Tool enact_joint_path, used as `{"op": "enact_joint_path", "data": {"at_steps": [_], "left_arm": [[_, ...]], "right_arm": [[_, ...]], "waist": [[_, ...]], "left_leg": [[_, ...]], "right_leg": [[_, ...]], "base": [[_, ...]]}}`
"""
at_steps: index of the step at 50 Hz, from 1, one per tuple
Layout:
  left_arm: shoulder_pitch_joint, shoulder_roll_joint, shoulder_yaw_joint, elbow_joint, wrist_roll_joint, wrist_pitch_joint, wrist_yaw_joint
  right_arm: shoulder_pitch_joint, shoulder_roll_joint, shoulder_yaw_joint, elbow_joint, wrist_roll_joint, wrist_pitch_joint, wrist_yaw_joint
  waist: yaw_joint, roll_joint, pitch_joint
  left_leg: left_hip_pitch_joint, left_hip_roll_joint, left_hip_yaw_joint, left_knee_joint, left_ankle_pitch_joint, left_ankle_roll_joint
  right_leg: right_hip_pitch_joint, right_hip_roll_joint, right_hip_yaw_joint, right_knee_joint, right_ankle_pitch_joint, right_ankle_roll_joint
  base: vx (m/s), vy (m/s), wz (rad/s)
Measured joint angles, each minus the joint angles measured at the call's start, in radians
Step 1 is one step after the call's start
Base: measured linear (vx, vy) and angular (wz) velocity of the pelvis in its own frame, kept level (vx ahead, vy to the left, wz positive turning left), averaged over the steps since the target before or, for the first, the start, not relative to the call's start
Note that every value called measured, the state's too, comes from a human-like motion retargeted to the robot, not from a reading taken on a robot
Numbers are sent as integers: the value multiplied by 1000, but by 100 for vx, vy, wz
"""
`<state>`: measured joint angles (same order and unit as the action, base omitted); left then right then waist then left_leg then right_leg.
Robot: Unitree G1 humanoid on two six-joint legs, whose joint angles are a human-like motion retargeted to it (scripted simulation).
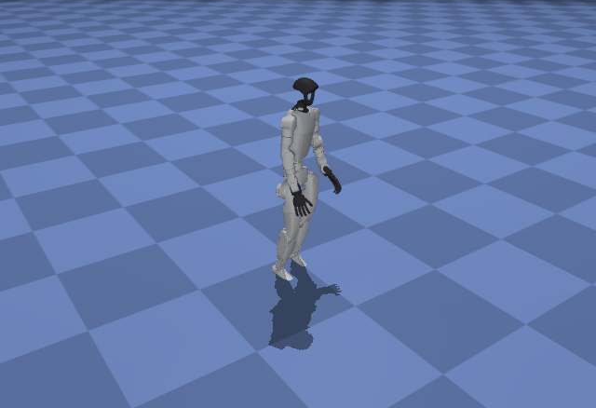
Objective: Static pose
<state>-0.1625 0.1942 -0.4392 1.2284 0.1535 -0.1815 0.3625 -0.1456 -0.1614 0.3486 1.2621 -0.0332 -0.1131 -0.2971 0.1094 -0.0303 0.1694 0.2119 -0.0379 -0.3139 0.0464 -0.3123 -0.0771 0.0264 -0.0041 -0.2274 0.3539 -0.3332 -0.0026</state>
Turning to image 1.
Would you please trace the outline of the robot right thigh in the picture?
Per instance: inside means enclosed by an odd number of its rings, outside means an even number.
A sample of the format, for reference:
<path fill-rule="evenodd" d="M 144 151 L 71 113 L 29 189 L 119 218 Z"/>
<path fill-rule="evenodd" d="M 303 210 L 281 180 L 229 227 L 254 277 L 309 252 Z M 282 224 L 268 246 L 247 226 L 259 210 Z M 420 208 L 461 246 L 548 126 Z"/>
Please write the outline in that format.
<path fill-rule="evenodd" d="M 294 196 L 291 194 L 290 185 L 288 184 L 287 180 L 288 178 L 284 182 L 282 182 L 282 184 L 278 184 L 276 191 L 278 197 L 286 199 L 286 201 L 283 202 L 284 207 L 282 207 L 285 222 L 285 228 L 283 228 L 282 230 L 286 231 L 286 235 L 288 237 L 288 240 L 290 241 L 289 243 L 291 243 L 297 237 L 301 215 L 297 206 L 296 207 L 299 216 L 297 216 L 295 213 L 295 209 L 293 206 Z"/>

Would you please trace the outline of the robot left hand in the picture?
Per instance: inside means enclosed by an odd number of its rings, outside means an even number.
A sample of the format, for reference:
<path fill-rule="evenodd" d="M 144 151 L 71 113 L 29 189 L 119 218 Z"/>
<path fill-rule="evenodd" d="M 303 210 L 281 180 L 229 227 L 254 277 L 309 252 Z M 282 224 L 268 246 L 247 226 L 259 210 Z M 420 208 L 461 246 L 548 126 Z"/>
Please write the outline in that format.
<path fill-rule="evenodd" d="M 332 170 L 330 170 L 327 166 L 323 167 L 323 170 L 325 171 L 324 176 L 328 176 L 330 181 L 333 183 L 334 185 L 334 191 L 333 193 L 335 194 L 339 194 L 341 192 L 341 185 L 338 182 L 338 179 L 332 174 Z"/>

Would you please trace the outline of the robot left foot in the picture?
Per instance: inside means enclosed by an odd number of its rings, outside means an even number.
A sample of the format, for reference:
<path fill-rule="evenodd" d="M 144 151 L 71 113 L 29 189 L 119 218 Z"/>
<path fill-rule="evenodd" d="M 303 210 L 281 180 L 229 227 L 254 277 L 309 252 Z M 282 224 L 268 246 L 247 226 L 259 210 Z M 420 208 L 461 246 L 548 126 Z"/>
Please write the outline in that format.
<path fill-rule="evenodd" d="M 302 259 L 302 257 L 300 255 L 296 255 L 295 257 L 290 256 L 290 258 L 297 264 L 299 264 L 301 266 L 306 266 L 305 261 Z"/>

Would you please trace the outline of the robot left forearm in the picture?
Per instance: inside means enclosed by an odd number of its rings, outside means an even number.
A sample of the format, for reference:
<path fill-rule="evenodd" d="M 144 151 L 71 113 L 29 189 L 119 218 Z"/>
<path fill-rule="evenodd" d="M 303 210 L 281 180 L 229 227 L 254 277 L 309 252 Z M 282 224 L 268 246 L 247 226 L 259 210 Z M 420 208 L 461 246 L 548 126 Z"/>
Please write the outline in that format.
<path fill-rule="evenodd" d="M 322 138 L 321 138 L 322 139 Z M 327 166 L 328 168 L 330 168 L 327 164 L 327 160 L 324 154 L 324 148 L 323 148 L 323 142 L 321 146 L 318 146 L 316 148 L 314 148 L 313 150 L 315 156 L 316 156 L 316 160 L 319 166 L 319 171 L 322 174 L 325 174 L 325 171 L 323 170 L 323 167 Z"/>

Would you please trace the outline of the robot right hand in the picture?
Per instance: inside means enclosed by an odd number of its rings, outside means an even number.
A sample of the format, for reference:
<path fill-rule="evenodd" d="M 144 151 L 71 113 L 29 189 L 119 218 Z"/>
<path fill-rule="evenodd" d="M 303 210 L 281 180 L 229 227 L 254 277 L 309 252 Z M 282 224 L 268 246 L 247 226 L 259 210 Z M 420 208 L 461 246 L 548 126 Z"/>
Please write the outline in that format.
<path fill-rule="evenodd" d="M 302 193 L 302 190 L 301 190 L 301 186 L 299 184 L 298 184 L 298 187 L 299 187 L 299 191 L 294 192 L 294 193 L 291 192 L 291 194 L 294 196 L 294 198 L 293 198 L 293 206 L 294 206 L 294 209 L 295 209 L 295 213 L 296 213 L 297 216 L 299 216 L 298 215 L 298 211 L 297 211 L 297 207 L 298 207 L 298 210 L 300 212 L 300 215 L 303 216 L 302 215 L 302 212 L 301 212 L 301 208 L 300 208 L 300 207 L 302 207 L 302 210 L 303 210 L 304 215 L 307 216 L 306 213 L 305 213 L 305 209 L 306 209 L 306 211 L 309 214 L 310 214 L 310 211 L 309 211 L 308 207 L 306 206 L 306 203 L 305 202 L 307 202 L 311 207 L 313 207 L 313 205 L 312 205 L 312 203 L 307 198 L 305 198 L 304 195 L 301 194 Z M 291 187 L 290 187 L 290 189 L 291 189 Z M 305 206 L 305 209 L 304 209 L 304 206 Z"/>

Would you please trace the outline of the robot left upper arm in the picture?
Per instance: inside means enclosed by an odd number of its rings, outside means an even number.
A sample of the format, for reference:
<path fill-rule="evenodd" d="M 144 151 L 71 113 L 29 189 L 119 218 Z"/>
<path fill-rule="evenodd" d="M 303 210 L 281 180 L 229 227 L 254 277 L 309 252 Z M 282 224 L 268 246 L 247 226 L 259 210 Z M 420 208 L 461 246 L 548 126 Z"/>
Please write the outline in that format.
<path fill-rule="evenodd" d="M 311 107 L 313 108 L 313 107 Z M 314 133 L 313 133 L 313 137 L 312 137 L 312 141 L 310 146 L 313 148 L 316 148 L 318 146 L 322 145 L 322 139 L 321 137 L 318 135 L 318 131 L 319 131 L 319 109 L 318 108 L 313 108 L 316 112 L 316 125 L 315 125 L 315 129 L 314 129 Z"/>

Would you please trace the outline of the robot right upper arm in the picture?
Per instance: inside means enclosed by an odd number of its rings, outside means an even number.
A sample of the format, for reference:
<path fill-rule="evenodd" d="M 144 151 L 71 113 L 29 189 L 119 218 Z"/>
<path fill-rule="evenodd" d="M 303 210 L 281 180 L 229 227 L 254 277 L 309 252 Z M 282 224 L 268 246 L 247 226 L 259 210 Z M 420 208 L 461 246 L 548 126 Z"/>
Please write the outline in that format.
<path fill-rule="evenodd" d="M 283 155 L 286 152 L 291 152 L 293 154 L 293 159 L 295 158 L 295 154 L 290 147 L 293 141 L 293 132 L 297 127 L 297 116 L 295 115 L 287 115 L 281 119 L 280 127 L 281 127 L 281 150 L 280 155 L 283 160 Z"/>

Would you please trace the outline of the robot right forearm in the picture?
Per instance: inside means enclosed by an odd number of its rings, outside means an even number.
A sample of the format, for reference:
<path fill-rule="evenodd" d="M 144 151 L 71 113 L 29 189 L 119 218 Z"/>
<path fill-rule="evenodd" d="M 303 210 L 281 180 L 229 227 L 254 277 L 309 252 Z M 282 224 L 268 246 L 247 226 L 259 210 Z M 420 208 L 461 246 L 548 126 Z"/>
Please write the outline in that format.
<path fill-rule="evenodd" d="M 291 191 L 293 193 L 299 191 L 295 164 L 293 163 L 293 154 L 291 152 L 286 152 L 283 155 L 283 169 L 286 172 L 286 177 L 288 177 L 287 182 L 291 187 Z"/>

